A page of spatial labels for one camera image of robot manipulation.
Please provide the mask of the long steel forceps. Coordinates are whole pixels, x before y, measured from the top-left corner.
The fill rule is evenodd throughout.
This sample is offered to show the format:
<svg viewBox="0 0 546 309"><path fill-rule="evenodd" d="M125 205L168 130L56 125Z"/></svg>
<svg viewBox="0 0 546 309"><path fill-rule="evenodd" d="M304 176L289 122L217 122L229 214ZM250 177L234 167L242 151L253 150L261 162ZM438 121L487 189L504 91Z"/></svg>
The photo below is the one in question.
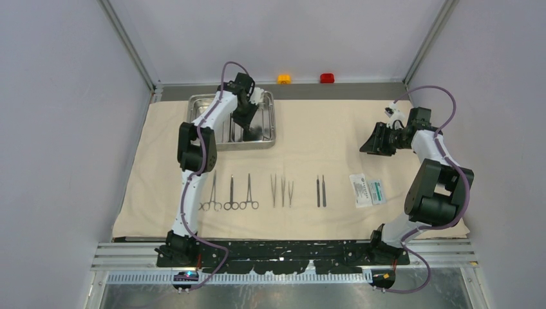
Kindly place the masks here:
<svg viewBox="0 0 546 309"><path fill-rule="evenodd" d="M210 211L212 209L216 212L219 212L222 210L222 204L216 200L216 177L217 175L215 171L212 178L212 187L209 201L200 204L200 211Z"/></svg>

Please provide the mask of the steel tweezers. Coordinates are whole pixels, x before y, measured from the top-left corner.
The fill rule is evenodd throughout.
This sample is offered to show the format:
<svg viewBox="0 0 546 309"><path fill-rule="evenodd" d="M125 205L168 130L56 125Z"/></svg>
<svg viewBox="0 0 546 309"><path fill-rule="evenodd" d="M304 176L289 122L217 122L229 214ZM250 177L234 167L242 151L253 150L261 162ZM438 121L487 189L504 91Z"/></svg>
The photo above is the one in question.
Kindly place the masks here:
<svg viewBox="0 0 546 309"><path fill-rule="evenodd" d="M293 194L294 194L294 181L291 181L288 184L288 204L289 204L289 207L292 206Z"/></svg>
<svg viewBox="0 0 546 309"><path fill-rule="evenodd" d="M281 176L281 206L285 207L285 177Z"/></svg>
<svg viewBox="0 0 546 309"><path fill-rule="evenodd" d="M271 187L271 193L272 193L272 206L273 208L276 207L276 191L277 191L277 175L271 174L270 175L270 187Z"/></svg>

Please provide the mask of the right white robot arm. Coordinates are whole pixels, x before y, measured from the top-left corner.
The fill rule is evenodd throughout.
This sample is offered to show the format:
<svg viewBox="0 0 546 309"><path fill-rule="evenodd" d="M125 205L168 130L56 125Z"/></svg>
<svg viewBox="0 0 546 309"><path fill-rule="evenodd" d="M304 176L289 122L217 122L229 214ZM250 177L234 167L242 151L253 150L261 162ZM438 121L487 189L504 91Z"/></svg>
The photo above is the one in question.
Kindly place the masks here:
<svg viewBox="0 0 546 309"><path fill-rule="evenodd" d="M430 122L430 109L412 108L405 115L391 104L385 113L389 121L376 123L360 152L393 156L399 149L411 149L420 168L406 195L404 212L371 234L367 253L376 264L397 259L405 252L404 244L426 230L457 224L474 178L473 171L458 165L446 150L442 131Z"/></svg>

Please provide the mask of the green white packet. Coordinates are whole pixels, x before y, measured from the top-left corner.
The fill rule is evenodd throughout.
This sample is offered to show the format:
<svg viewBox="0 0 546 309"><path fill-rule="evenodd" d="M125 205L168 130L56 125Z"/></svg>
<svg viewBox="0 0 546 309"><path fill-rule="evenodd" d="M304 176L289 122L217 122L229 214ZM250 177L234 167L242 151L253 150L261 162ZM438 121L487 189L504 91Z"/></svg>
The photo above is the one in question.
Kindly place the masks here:
<svg viewBox="0 0 546 309"><path fill-rule="evenodd" d="M369 180L368 188L370 190L373 205L382 205L387 202L381 180Z"/></svg>

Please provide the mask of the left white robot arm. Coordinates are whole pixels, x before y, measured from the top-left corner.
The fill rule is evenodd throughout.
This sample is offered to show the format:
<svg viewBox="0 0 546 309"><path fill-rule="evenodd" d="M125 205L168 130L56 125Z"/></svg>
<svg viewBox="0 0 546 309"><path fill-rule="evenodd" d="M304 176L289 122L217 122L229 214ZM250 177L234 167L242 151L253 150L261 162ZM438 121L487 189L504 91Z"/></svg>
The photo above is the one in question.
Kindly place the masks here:
<svg viewBox="0 0 546 309"><path fill-rule="evenodd" d="M188 267L196 261L201 195L218 159L215 132L229 119L250 126L258 109L255 89L254 79L239 72L234 80L218 86L212 104L200 116L181 123L176 155L182 170L180 205L165 243L156 248L158 267Z"/></svg>

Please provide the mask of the beige cloth wrap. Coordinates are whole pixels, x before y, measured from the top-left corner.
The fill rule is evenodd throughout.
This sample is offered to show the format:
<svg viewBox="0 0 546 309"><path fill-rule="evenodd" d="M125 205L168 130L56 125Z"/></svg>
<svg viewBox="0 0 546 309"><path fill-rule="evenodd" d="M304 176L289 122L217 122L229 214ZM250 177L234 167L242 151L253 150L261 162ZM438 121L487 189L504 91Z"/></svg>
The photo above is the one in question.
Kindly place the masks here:
<svg viewBox="0 0 546 309"><path fill-rule="evenodd" d="M277 138L268 149L222 151L216 164L216 199L229 199L234 177L235 201L247 195L247 175L257 210L200 211L203 238L366 239L380 224L404 211L404 200L420 168L410 150L394 156L360 153L377 122L384 122L381 100L276 100ZM187 118L186 101L149 107L126 194L113 236L163 238L178 212L182 177L176 159L178 128ZM351 174L382 181L387 202L356 208ZM277 175L276 207L270 175ZM327 206L317 207L316 179L326 182ZM281 206L285 177L285 207ZM292 206L288 184L294 181Z"/></svg>

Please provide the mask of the short steel scissors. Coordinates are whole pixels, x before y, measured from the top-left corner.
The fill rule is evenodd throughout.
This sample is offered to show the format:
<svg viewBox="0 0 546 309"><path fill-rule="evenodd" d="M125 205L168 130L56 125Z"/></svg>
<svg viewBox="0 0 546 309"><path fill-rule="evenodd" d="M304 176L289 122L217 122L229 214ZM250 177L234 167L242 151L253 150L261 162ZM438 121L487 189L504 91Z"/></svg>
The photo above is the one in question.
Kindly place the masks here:
<svg viewBox="0 0 546 309"><path fill-rule="evenodd" d="M240 204L235 201L234 194L234 177L230 177L230 187L229 187L229 199L223 204L223 209L226 211L236 211L240 209Z"/></svg>

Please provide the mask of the steel scalpel handle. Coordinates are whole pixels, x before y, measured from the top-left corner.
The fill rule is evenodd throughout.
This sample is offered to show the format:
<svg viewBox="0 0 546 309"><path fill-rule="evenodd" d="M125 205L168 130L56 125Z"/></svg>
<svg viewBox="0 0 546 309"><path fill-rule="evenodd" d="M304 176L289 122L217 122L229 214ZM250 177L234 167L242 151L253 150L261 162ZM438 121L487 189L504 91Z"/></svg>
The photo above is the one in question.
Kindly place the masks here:
<svg viewBox="0 0 546 309"><path fill-rule="evenodd" d="M326 201L326 182L325 182L324 175L322 175L321 187L322 187L322 205L325 208L327 206L327 201Z"/></svg>
<svg viewBox="0 0 546 309"><path fill-rule="evenodd" d="M315 186L316 186L317 207L320 208L320 206L321 206L321 192L320 192L321 183L320 183L319 175L317 175Z"/></svg>

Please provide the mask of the wire mesh steel basket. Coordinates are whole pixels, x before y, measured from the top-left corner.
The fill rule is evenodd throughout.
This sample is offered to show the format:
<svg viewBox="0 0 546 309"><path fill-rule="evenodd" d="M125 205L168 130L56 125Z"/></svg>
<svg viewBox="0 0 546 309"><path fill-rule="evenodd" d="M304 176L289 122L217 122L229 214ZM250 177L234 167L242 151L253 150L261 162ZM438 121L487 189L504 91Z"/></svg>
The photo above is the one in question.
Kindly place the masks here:
<svg viewBox="0 0 546 309"><path fill-rule="evenodd" d="M220 151L247 151L247 150L259 150L259 149L268 149L271 148L276 143L276 116L274 108L274 98L272 96L272 105L273 105L273 131L272 131L272 140L266 142L240 142L240 143L227 143L227 144L217 144L217 150Z"/></svg>

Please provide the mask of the white sterile pouch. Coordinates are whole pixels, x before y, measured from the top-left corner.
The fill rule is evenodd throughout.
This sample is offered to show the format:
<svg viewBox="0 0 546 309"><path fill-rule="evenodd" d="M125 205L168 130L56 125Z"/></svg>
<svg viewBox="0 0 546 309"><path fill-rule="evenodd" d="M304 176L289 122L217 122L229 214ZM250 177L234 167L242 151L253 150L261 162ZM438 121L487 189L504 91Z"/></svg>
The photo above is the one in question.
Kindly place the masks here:
<svg viewBox="0 0 546 309"><path fill-rule="evenodd" d="M372 197L368 188L368 182L366 181L365 175L363 173L351 174L349 175L349 179L352 184L355 196L355 207L371 207L373 205Z"/></svg>

